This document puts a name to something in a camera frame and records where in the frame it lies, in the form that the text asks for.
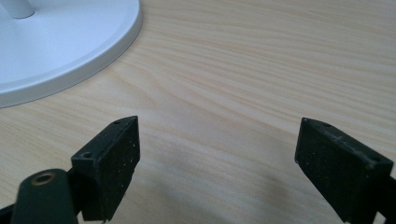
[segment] wooden table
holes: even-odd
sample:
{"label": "wooden table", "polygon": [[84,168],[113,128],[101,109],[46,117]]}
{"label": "wooden table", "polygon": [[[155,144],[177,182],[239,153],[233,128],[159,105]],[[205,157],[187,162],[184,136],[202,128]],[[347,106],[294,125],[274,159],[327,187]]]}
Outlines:
{"label": "wooden table", "polygon": [[293,160],[302,117],[396,161],[393,0],[141,4],[139,37],[108,68],[0,109],[1,207],[132,115],[142,157],[112,224],[342,223]]}

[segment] light wood surface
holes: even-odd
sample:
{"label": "light wood surface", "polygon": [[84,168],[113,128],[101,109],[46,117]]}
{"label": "light wood surface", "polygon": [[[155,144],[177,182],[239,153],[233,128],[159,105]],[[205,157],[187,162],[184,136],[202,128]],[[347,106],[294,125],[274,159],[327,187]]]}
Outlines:
{"label": "light wood surface", "polygon": [[114,224],[342,223],[293,160],[301,117],[396,161],[395,1],[141,4],[139,37],[108,68],[0,109],[1,207],[132,115],[142,158]]}

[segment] black plastic part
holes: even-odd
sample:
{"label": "black plastic part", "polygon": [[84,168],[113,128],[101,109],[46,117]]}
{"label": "black plastic part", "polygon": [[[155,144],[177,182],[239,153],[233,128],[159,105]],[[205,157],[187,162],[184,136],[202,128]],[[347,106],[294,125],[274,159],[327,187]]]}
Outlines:
{"label": "black plastic part", "polygon": [[0,210],[0,224],[11,223],[12,212],[14,210],[14,204],[9,205]]}
{"label": "black plastic part", "polygon": [[387,224],[396,224],[396,180],[389,178],[382,186],[379,196],[378,211],[387,218]]}
{"label": "black plastic part", "polygon": [[72,157],[75,206],[85,220],[113,218],[139,160],[137,117],[114,121]]}
{"label": "black plastic part", "polygon": [[344,222],[373,222],[391,160],[330,124],[302,119],[295,161]]}
{"label": "black plastic part", "polygon": [[12,224],[77,224],[66,171],[51,169],[22,181]]}

